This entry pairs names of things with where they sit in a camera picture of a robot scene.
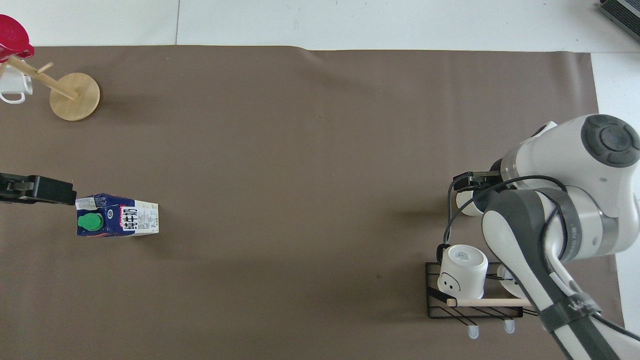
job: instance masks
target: black mug handle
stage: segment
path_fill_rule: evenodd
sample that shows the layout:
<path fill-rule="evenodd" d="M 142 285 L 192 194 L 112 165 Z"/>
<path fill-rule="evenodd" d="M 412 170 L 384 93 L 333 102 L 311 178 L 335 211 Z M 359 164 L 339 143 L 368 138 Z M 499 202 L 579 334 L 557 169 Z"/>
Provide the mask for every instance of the black mug handle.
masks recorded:
<path fill-rule="evenodd" d="M 436 261 L 438 262 L 438 265 L 442 265 L 442 253 L 444 252 L 444 249 L 450 246 L 451 244 L 445 243 L 438 245 L 438 248 L 436 249 Z"/>

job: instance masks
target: smiley face drawing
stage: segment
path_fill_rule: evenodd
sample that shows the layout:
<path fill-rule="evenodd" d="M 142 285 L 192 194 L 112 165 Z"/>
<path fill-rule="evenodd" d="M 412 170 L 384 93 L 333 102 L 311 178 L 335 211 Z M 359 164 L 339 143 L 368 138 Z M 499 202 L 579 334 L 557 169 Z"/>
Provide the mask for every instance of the smiley face drawing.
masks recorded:
<path fill-rule="evenodd" d="M 438 289 L 449 295 L 455 295 L 461 290 L 458 280 L 446 272 L 440 274 L 440 277 L 438 278 Z"/>

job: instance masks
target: red mug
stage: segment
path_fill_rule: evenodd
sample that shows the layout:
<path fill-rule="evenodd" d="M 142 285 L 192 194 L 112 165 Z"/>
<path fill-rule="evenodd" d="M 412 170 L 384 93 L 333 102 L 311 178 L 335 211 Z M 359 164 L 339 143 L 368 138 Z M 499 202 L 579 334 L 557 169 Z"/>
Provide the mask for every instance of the red mug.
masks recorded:
<path fill-rule="evenodd" d="M 0 15 L 0 63 L 11 55 L 30 58 L 33 56 L 33 46 L 29 45 L 29 35 L 19 22 L 7 15 Z"/>

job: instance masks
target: mug handle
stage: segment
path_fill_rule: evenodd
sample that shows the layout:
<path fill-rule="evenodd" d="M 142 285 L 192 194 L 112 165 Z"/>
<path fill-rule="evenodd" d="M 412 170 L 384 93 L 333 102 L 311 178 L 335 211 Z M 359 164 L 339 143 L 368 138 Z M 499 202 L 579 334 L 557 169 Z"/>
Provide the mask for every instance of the mug handle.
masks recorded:
<path fill-rule="evenodd" d="M 22 104 L 27 97 L 24 96 L 24 92 L 20 93 L 20 100 L 9 100 L 6 99 L 2 94 L 0 94 L 0 99 L 8 104 Z"/>
<path fill-rule="evenodd" d="M 34 53 L 33 46 L 27 45 L 27 48 L 25 50 L 23 50 L 21 53 L 18 53 L 16 55 L 21 58 L 30 58 L 33 56 L 33 53 Z"/>
<path fill-rule="evenodd" d="M 438 248 L 436 249 L 436 261 L 438 262 L 438 265 L 442 265 L 442 253 L 444 253 L 444 250 L 450 246 L 451 244 L 444 243 L 438 245 Z"/>

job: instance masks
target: white robotic arm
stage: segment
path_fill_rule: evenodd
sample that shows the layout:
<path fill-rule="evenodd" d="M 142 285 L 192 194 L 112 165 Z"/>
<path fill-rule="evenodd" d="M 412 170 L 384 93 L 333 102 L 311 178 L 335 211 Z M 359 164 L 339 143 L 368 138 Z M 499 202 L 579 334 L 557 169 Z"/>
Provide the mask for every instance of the white robotic arm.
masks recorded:
<path fill-rule="evenodd" d="M 640 138 L 620 119 L 590 115 L 549 123 L 494 164 L 501 181 L 512 181 L 509 188 L 488 202 L 468 201 L 468 213 L 483 214 L 489 248 L 570 359 L 640 358 L 640 338 L 602 318 L 563 266 L 635 241 L 640 222 L 631 182 L 638 159 Z M 566 187 L 517 180 L 528 176 L 553 177 Z"/>

